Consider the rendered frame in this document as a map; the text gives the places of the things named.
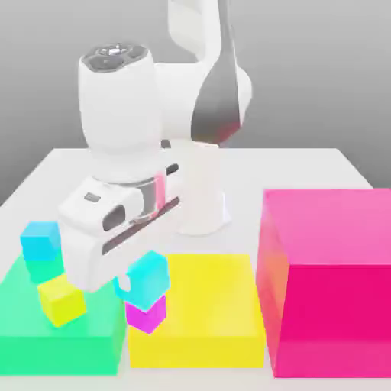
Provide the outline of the large pink box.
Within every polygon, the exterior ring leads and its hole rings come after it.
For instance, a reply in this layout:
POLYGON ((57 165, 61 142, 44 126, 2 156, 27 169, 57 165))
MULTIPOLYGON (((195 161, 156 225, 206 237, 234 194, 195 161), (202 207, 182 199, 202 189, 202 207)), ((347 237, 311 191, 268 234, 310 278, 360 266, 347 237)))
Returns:
POLYGON ((257 292, 277 378, 391 378, 391 189, 269 189, 257 292))

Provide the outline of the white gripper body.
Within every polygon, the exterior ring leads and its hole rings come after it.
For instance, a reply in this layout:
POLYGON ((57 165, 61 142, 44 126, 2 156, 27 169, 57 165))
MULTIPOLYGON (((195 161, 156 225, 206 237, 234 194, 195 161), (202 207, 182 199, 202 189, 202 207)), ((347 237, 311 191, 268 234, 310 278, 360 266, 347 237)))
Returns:
POLYGON ((95 292, 146 253, 173 236, 179 197, 170 200, 155 218, 125 222, 111 232, 89 233, 60 219, 63 265, 68 280, 86 292, 95 292))

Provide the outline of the small magenta cube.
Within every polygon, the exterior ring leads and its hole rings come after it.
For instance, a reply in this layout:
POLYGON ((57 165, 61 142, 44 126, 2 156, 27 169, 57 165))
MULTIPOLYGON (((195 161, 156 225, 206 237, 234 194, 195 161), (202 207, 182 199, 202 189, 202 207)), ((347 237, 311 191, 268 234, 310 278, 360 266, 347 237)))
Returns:
POLYGON ((128 325, 146 334, 152 334, 166 318, 166 297, 159 298, 147 311, 143 312, 136 306, 125 303, 125 315, 128 325))

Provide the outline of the small yellow cube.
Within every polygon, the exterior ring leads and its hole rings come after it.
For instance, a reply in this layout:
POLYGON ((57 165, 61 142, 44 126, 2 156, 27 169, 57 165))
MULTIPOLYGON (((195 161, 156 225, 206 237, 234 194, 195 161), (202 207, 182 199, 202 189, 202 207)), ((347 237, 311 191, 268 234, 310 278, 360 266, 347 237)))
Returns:
POLYGON ((65 273, 38 285, 37 292, 44 314, 56 328, 86 313, 83 291, 75 287, 65 273))

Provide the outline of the small green cube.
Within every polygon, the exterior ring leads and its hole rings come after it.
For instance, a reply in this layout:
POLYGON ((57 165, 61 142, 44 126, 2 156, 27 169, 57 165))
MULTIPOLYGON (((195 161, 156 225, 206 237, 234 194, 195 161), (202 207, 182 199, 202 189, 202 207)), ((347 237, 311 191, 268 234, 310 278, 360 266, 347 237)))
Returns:
POLYGON ((64 273, 61 253, 51 260, 26 260, 25 265, 31 282, 35 284, 41 284, 64 273))

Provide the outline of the small cyan cube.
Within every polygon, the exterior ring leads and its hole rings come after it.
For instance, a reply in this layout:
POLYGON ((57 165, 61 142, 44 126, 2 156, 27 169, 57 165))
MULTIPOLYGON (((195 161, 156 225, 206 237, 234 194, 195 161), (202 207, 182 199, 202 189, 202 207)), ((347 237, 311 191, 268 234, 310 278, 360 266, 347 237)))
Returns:
POLYGON ((118 298, 148 311, 154 303, 166 294, 170 288, 170 274, 167 258, 154 251, 133 262, 125 274, 130 282, 130 289, 120 285, 120 279, 113 279, 115 294, 118 298))
POLYGON ((55 221, 31 221, 20 236, 24 259, 52 261, 60 252, 60 231, 55 221))

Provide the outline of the large yellow box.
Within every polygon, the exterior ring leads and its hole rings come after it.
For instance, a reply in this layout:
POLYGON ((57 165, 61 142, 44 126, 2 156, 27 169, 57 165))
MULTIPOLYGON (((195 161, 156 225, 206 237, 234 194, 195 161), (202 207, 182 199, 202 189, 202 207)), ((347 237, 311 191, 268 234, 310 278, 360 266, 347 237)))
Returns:
POLYGON ((168 254, 166 318, 128 329, 133 368, 261 368, 266 335, 249 254, 168 254))

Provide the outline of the large green box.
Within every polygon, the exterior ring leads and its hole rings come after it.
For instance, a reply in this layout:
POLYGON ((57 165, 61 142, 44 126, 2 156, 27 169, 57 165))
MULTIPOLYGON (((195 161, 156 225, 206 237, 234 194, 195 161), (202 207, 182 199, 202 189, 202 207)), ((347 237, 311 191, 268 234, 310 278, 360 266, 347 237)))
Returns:
POLYGON ((0 282, 0 375, 116 375, 127 328, 123 302, 110 283, 85 300, 82 317, 55 328, 18 257, 0 282))

